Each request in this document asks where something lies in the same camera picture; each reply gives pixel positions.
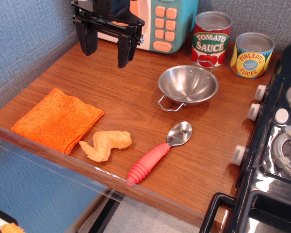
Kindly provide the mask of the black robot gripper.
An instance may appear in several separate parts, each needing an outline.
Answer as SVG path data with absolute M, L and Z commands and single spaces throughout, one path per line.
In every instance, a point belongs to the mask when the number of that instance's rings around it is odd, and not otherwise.
M 75 25 L 86 56 L 97 50 L 97 32 L 118 39 L 118 67 L 133 60 L 137 45 L 144 42 L 145 22 L 130 11 L 129 0 L 73 0 Z

